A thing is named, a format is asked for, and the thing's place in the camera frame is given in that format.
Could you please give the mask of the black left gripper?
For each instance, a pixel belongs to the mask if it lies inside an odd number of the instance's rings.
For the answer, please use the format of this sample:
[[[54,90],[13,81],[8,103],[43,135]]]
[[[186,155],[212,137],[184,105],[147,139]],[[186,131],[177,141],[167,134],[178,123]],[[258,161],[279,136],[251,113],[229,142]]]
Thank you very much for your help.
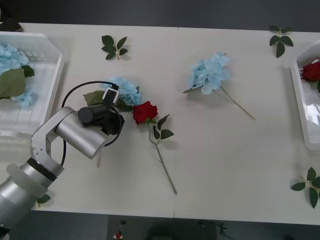
[[[108,113],[102,121],[101,131],[106,135],[117,135],[121,132],[125,120],[122,115]]]

